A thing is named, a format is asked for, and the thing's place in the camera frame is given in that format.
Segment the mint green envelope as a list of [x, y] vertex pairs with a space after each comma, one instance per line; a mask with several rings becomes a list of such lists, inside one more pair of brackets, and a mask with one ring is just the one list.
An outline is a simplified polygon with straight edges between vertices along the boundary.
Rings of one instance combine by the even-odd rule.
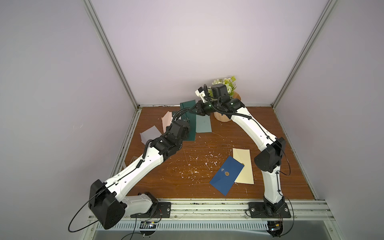
[[211, 118], [210, 116], [196, 116], [196, 133], [211, 133]]

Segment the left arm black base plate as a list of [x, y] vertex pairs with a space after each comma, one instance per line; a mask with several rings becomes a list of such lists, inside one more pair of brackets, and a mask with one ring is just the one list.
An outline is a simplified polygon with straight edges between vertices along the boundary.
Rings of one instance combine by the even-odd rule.
[[172, 204], [171, 202], [158, 202], [153, 204], [146, 213], [130, 215], [131, 218], [151, 219], [151, 218], [170, 218]]

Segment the grey envelope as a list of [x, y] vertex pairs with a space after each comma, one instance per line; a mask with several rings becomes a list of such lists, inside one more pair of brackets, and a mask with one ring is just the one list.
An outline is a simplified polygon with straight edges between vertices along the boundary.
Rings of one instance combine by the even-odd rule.
[[140, 133], [141, 142], [145, 145], [147, 141], [154, 140], [161, 135], [162, 133], [158, 130], [158, 128], [156, 126], [152, 126], [151, 128]]

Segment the pink envelope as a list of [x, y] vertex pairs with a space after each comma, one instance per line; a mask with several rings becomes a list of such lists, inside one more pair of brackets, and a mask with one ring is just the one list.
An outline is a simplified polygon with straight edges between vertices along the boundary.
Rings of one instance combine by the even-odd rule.
[[163, 117], [162, 117], [162, 126], [163, 126], [163, 132], [165, 133], [167, 130], [167, 127], [171, 125], [173, 120], [173, 113], [172, 112], [167, 112]]

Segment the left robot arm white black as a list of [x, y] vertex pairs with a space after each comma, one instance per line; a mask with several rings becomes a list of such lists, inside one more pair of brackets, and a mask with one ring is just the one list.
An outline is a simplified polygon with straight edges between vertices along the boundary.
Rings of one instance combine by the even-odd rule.
[[189, 131], [188, 122], [174, 121], [164, 134], [148, 140], [143, 154], [128, 167], [104, 182], [92, 183], [88, 207], [104, 229], [111, 229], [125, 215], [155, 213], [158, 200], [153, 195], [143, 193], [127, 197], [127, 194], [151, 170], [182, 148]]

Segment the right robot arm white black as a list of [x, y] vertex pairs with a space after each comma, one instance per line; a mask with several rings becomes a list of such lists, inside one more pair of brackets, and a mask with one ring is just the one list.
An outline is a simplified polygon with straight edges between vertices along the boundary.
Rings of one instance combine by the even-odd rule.
[[291, 218], [290, 206], [286, 203], [280, 181], [286, 141], [268, 132], [238, 99], [226, 102], [223, 98], [200, 100], [190, 112], [201, 116], [210, 113], [226, 115], [245, 131], [260, 150], [254, 162], [262, 172], [264, 181], [264, 206], [261, 213], [267, 218]]

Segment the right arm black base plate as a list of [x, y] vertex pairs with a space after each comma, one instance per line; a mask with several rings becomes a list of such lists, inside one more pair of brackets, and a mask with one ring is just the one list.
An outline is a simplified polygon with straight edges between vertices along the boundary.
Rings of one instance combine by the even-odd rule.
[[251, 218], [290, 219], [292, 217], [285, 202], [277, 204], [250, 202], [247, 210], [250, 212]]

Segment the dark green envelope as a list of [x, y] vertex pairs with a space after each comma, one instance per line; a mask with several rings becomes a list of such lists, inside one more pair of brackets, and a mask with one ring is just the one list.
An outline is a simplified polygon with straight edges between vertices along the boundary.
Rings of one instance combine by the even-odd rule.
[[[191, 109], [195, 104], [196, 104], [195, 100], [180, 103], [180, 110], [185, 109], [185, 108]], [[185, 141], [194, 142], [196, 140], [196, 115], [192, 114], [190, 112], [185, 112], [180, 117], [180, 119], [188, 122], [190, 125], [190, 131], [189, 131], [188, 137], [185, 139]]]

